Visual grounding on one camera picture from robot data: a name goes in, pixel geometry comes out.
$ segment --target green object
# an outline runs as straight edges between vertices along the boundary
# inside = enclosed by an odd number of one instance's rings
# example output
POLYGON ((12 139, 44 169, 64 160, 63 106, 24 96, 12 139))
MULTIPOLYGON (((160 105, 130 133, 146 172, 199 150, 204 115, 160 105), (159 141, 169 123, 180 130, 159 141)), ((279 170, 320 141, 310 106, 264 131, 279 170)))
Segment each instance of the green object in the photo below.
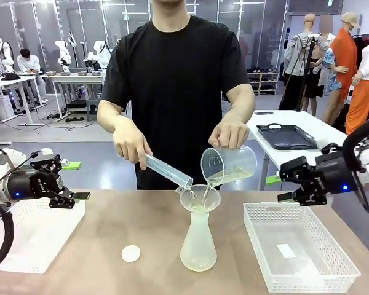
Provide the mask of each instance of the green object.
POLYGON ((276 176, 276 175, 274 175, 274 176, 270 176, 270 177, 267 177, 267 178, 265 179, 265 184, 266 184, 267 186, 271 186, 271 185, 273 185, 273 184, 281 183, 281 182, 282 182, 282 180, 280 179, 280 177, 278 177, 278 176, 276 176))
POLYGON ((63 167, 62 170, 79 170, 81 167, 80 162, 71 162, 68 166, 63 167))

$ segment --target gray floor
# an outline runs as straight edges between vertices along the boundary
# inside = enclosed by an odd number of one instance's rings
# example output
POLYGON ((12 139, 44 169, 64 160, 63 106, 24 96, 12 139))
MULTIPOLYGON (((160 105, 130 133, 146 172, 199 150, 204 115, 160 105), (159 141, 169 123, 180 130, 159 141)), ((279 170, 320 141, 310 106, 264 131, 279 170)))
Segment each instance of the gray floor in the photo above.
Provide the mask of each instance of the gray floor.
MULTIPOLYGON (((259 95, 256 96, 256 109, 277 109, 282 95, 259 95)), ((328 97, 318 98, 317 117, 321 117, 327 107, 328 97)), ((230 104, 223 103, 223 110, 229 110, 230 104)), ((38 114, 32 112, 33 122, 40 123, 40 119, 46 116, 47 112, 56 110, 56 101, 49 98, 48 105, 38 109, 38 114)), ((128 116, 131 117, 131 108, 128 110, 128 116)), ((37 127, 20 127, 18 123, 27 122, 26 116, 21 116, 6 122, 6 125, 0 124, 0 141, 13 142, 96 142, 96 141, 112 141, 112 136, 105 132, 95 121, 92 125, 85 128, 75 128, 72 131, 66 131, 68 127, 84 127, 90 122, 84 121, 84 124, 69 125, 64 121, 52 123, 49 126, 37 127)), ((43 120, 45 124, 52 122, 51 120, 43 120)))
MULTIPOLYGON (((222 187, 224 191, 257 190, 261 174, 263 150, 254 140, 247 141, 260 163, 255 175, 243 181, 236 181, 222 187)), ((133 165, 117 156, 112 143, 14 143, 12 148, 24 153, 31 153, 40 148, 52 148, 64 159, 82 162, 78 171, 62 171, 60 174, 65 186, 77 189, 135 189, 133 165)), ((270 164, 268 175, 276 173, 276 167, 270 164)), ((285 183, 266 187, 267 190, 293 190, 298 186, 285 183)), ((333 209, 342 217, 347 225, 358 235, 369 249, 369 214, 359 205, 352 193, 335 197, 333 209)))

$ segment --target plastic beaker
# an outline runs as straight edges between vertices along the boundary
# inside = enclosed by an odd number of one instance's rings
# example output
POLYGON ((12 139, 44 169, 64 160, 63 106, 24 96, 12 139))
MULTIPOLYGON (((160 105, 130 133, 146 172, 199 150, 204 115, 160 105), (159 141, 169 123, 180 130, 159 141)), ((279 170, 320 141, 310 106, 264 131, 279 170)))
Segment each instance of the plastic beaker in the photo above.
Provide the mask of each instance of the plastic beaker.
POLYGON ((202 174, 212 187, 251 177, 256 168, 256 155, 248 146, 240 149, 209 148, 201 158, 202 174))
POLYGON ((182 249, 180 259, 184 266, 195 272, 205 272, 211 269, 217 260, 215 244, 209 229, 209 213, 220 204, 220 194, 212 189, 204 204, 206 185, 200 184, 191 187, 195 198, 190 191, 179 187, 181 204, 189 210, 191 221, 182 249))

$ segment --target plastic basket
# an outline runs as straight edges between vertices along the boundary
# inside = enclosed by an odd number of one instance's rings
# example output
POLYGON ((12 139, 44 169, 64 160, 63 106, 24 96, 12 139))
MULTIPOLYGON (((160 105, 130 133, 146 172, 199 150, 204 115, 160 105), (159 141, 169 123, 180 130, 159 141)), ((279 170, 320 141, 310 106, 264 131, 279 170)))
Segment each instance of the plastic basket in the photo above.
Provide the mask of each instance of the plastic basket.
POLYGON ((270 293, 346 293, 359 270, 309 207, 245 203, 245 226, 270 293))
MULTIPOLYGON (((82 217, 85 201, 73 209, 49 208, 49 199, 24 200, 10 211, 14 220, 14 242, 0 264, 6 272, 45 273, 82 217)), ((0 218, 0 247, 4 226, 0 218)))

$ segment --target man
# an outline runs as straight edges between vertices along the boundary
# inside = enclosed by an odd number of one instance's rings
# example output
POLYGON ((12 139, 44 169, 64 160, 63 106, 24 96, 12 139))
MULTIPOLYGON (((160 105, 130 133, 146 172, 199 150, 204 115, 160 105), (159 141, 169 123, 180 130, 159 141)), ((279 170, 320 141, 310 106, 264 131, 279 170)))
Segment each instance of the man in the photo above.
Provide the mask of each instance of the man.
POLYGON ((97 120, 118 154, 136 163, 139 189, 177 186, 146 169, 145 153, 205 183, 202 153, 247 139, 254 93, 235 34, 186 12, 185 0, 153 0, 153 20, 121 39, 106 72, 97 120), (221 92, 232 107, 222 118, 221 92), (121 115, 132 101, 133 120, 121 115))
MULTIPOLYGON (((27 48, 22 48, 20 50, 20 55, 17 57, 17 62, 21 72, 24 73, 38 73, 41 70, 39 65, 38 57, 35 55, 30 55, 30 51, 27 48)), ((42 101, 46 100, 46 90, 45 81, 40 77, 36 76, 36 82, 38 86, 38 91, 42 101)), ((36 87, 33 83, 30 83, 31 88, 36 92, 36 87)))

